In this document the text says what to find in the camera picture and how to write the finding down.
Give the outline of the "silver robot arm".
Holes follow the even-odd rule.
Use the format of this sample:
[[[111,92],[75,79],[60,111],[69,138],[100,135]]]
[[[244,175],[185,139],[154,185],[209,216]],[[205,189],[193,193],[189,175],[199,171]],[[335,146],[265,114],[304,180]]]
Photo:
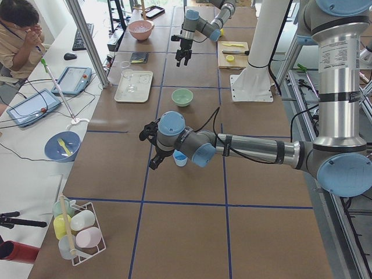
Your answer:
[[[198,12],[188,10],[184,17],[177,66],[191,55],[194,32],[217,41],[223,24],[233,16],[235,1],[215,1],[219,15],[209,24]],[[275,35],[280,36],[291,1],[263,1],[248,65],[232,76],[233,101],[259,101],[261,85],[268,84],[268,66],[274,51]],[[318,45],[319,135],[312,142],[283,142],[210,131],[193,130],[183,115],[170,111],[145,126],[141,141],[148,139],[156,155],[149,167],[156,169],[174,150],[205,167],[217,152],[242,156],[254,162],[287,164],[311,174],[323,189],[341,197],[363,194],[371,188],[371,160],[367,143],[359,135],[359,38],[369,26],[371,1],[301,1],[297,41]],[[249,96],[249,91],[256,94]]]
[[[180,49],[176,52],[177,67],[180,66],[183,60],[186,66],[191,59],[192,44],[196,31],[200,32],[211,41],[216,42],[221,35],[221,29],[226,24],[227,20],[232,18],[235,13],[236,1],[225,0],[209,2],[220,10],[211,22],[203,19],[198,11],[188,9],[185,11],[180,33],[171,36],[171,41],[180,42]]]

